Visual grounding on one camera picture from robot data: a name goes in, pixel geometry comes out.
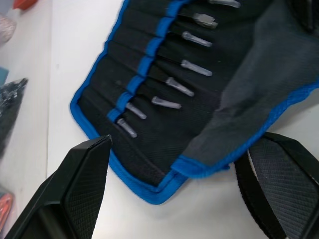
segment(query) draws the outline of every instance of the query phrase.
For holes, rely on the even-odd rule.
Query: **blue trim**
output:
[[[305,100],[309,96],[309,94],[316,88],[319,88],[319,79],[312,84],[305,85],[291,92],[285,101],[277,105],[270,112],[266,123],[253,137],[251,137],[237,150],[227,155],[224,159],[220,160],[214,166],[207,166],[194,159],[190,159],[181,155],[171,168],[190,178],[203,178],[220,171],[225,165],[228,165],[240,158],[258,139],[260,139],[260,137],[263,136],[266,130],[282,115],[282,113],[289,106]]]
[[[93,73],[96,70],[98,62],[101,60],[102,57],[107,55],[108,52],[108,43],[113,39],[113,36],[120,26],[122,22],[122,17],[124,14],[125,9],[127,8],[130,0],[125,0],[123,2],[122,8],[119,12],[118,20],[115,23],[111,34],[109,35],[109,38],[104,44],[104,50],[102,53],[98,56],[97,60],[95,61],[89,75],[81,85],[81,87],[76,91],[74,94],[74,97],[70,103],[70,110],[71,113],[75,119],[75,121],[80,125],[80,127],[83,129],[83,131],[86,133],[86,135],[89,137],[89,139],[97,138],[99,137],[99,134],[95,130],[95,128],[92,126],[92,124],[86,119],[86,117],[83,115],[80,107],[77,105],[77,102],[79,98],[82,95],[82,92],[85,87],[87,87],[90,83],[90,79],[93,75]],[[111,110],[106,117],[111,121],[114,122],[125,110],[125,105],[127,102],[134,96],[136,89],[138,86],[145,80],[147,71],[152,64],[154,57],[156,55],[156,51],[162,41],[164,40],[164,37],[168,31],[168,27],[170,24],[174,21],[179,9],[182,7],[183,4],[189,2],[190,0],[175,0],[172,1],[172,3],[169,5],[169,8],[167,9],[167,15],[170,16],[169,20],[165,20],[165,27],[160,26],[157,30],[161,35],[161,37],[155,37],[153,40],[150,41],[147,47],[147,56],[145,56],[142,61],[140,62],[137,75],[134,76],[129,84],[127,85],[128,92],[123,93],[119,99],[117,100],[116,108]],[[171,170],[171,172],[164,177],[162,182],[157,186],[154,187],[152,185],[146,184],[136,178],[134,178],[126,169],[120,164],[117,157],[115,156],[114,152],[111,151],[110,155],[110,167],[114,170],[114,172],[117,174],[118,177],[122,179],[122,181],[138,196],[140,196],[145,201],[151,203],[151,204],[161,204],[165,202],[167,199],[169,199],[177,190],[180,188],[180,186],[187,180],[187,177],[175,172],[174,170]]]

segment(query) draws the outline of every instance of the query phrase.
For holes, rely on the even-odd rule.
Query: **tool roll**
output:
[[[90,139],[112,135],[109,164],[134,193],[165,202],[319,87],[318,28],[296,2],[125,0],[74,118]]]

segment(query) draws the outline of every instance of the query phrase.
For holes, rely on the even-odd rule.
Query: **metal bit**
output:
[[[195,13],[193,19],[197,24],[207,28],[215,29],[218,26],[218,23],[215,22],[215,18],[206,14]]]
[[[169,77],[166,82],[165,82],[168,86],[173,87],[174,89],[177,89],[178,91],[193,97],[195,95],[195,93],[193,91],[191,91],[190,89],[188,89],[187,87],[183,86],[182,84],[180,84],[179,82],[177,82],[173,77]]]
[[[171,101],[166,101],[166,100],[163,100],[157,96],[153,97],[152,104],[167,107],[167,108],[172,108],[172,109],[180,109],[181,108],[181,104],[171,102]]]
[[[136,138],[138,136],[138,134],[135,132],[134,129],[132,129],[131,126],[129,126],[129,124],[123,119],[118,119],[116,121],[116,123],[122,127],[122,129],[124,129],[132,138]]]
[[[206,47],[211,47],[212,44],[213,44],[213,43],[211,43],[209,41],[206,41],[206,40],[201,39],[201,38],[199,38],[197,36],[194,36],[193,34],[191,34],[188,31],[183,32],[182,38],[184,38],[187,41],[192,41],[194,43],[197,43],[199,45],[206,46]]]
[[[208,0],[209,3],[211,4],[222,4],[222,5],[227,5],[227,6],[232,6],[235,8],[240,8],[240,2],[236,0]]]
[[[145,120],[147,118],[146,114],[144,114],[142,111],[140,111],[138,108],[136,108],[132,103],[128,102],[126,104],[126,108],[130,111],[132,111],[134,114],[136,114],[141,119]]]
[[[187,60],[183,60],[181,62],[181,66],[185,69],[197,72],[197,73],[204,75],[204,76],[212,76],[213,75],[213,73],[211,71],[206,70],[205,68],[202,68],[200,66],[197,66],[197,65],[195,65]]]

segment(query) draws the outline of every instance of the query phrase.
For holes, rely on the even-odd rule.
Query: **white surface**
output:
[[[10,12],[17,22],[12,39],[0,47],[6,82],[29,78],[11,139],[0,160],[0,184],[15,195],[8,225],[22,212],[46,178],[51,2],[39,0],[30,10]]]
[[[55,0],[52,17],[48,175],[70,148],[86,140],[69,102],[111,31],[121,0]],[[319,158],[318,91],[273,130],[292,136]],[[294,115],[288,122],[287,116]],[[189,181],[160,206],[134,195],[111,169],[93,239],[265,239],[242,201],[235,172]]]

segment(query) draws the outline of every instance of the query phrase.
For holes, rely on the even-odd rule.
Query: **red object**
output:
[[[20,8],[21,10],[27,10],[38,0],[14,0],[13,9]]]

